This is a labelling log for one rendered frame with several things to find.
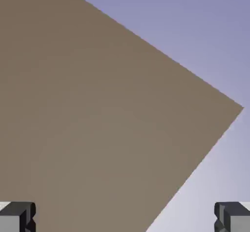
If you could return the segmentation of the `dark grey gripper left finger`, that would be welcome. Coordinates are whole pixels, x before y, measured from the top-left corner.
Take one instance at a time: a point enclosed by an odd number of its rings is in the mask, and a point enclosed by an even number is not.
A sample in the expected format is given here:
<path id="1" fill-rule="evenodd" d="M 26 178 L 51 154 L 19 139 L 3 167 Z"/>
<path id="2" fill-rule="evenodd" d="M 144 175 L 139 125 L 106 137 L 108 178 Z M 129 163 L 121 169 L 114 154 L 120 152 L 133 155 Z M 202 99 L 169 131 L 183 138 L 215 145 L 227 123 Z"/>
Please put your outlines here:
<path id="1" fill-rule="evenodd" d="M 36 232 L 34 202 L 0 202 L 0 232 Z"/>

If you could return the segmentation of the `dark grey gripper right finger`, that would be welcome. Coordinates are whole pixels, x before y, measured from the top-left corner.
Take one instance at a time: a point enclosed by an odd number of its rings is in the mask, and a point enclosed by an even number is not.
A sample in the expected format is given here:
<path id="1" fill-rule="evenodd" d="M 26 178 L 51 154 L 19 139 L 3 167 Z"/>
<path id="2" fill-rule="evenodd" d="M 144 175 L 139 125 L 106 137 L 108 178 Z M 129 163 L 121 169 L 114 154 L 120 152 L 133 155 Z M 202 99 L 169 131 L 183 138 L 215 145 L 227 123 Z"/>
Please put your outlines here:
<path id="1" fill-rule="evenodd" d="M 214 232 L 250 232 L 250 202 L 216 202 Z"/>

